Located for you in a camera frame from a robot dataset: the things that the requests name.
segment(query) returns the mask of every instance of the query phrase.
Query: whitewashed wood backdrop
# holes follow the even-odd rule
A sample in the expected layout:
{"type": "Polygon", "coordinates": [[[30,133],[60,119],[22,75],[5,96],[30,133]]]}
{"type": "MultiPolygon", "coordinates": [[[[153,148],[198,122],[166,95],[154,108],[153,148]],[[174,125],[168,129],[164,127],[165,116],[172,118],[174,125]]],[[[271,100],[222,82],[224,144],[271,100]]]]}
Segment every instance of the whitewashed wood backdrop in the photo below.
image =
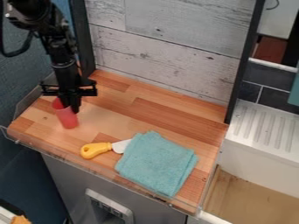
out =
{"type": "Polygon", "coordinates": [[[227,104],[255,0],[85,0],[98,68],[227,104]]]}

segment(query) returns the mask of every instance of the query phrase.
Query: knife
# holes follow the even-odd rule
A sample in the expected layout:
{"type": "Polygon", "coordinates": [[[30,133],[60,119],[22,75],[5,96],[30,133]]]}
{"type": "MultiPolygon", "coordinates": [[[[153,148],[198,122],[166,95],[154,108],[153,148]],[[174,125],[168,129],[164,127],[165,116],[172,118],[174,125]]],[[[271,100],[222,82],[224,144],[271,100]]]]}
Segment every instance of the knife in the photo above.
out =
{"type": "Polygon", "coordinates": [[[88,143],[82,146],[80,154],[85,159],[94,158],[101,153],[111,150],[118,154],[122,154],[130,142],[131,139],[117,143],[88,143]]]}

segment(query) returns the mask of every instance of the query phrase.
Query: wooden countertop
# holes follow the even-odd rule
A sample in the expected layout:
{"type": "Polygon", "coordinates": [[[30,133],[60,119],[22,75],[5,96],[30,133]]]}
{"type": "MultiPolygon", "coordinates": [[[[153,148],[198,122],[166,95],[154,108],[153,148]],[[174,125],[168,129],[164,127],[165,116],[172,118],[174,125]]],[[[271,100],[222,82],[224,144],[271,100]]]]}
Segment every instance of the wooden countertop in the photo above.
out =
{"type": "Polygon", "coordinates": [[[84,144],[117,142],[154,130],[194,149],[200,158],[175,199],[162,199],[194,214],[226,133],[226,109],[113,73],[96,71],[91,79],[98,83],[99,96],[84,98],[79,127],[63,129],[51,107],[54,98],[42,96],[10,125],[9,135],[117,184],[162,199],[117,175],[114,167],[121,155],[110,151],[91,160],[80,157],[84,144]]]}

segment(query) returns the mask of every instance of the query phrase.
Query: pink cup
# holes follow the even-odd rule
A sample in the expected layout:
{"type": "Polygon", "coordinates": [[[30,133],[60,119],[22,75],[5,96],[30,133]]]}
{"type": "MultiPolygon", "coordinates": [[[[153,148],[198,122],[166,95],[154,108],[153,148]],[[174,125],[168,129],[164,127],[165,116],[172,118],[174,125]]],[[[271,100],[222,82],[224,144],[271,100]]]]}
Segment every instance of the pink cup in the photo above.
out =
{"type": "Polygon", "coordinates": [[[65,129],[73,129],[79,125],[78,118],[72,111],[72,108],[70,106],[64,108],[60,98],[57,97],[52,102],[52,107],[55,109],[56,116],[59,118],[65,129]]]}

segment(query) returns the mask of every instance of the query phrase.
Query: blue dish towel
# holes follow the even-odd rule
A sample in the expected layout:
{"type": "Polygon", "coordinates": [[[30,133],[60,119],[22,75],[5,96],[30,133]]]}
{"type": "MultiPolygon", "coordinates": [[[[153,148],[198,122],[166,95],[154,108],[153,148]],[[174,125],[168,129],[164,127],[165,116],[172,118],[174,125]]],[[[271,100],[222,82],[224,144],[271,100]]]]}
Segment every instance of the blue dish towel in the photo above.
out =
{"type": "Polygon", "coordinates": [[[155,193],[173,197],[197,162],[193,150],[151,131],[134,136],[115,169],[126,179],[155,193]]]}

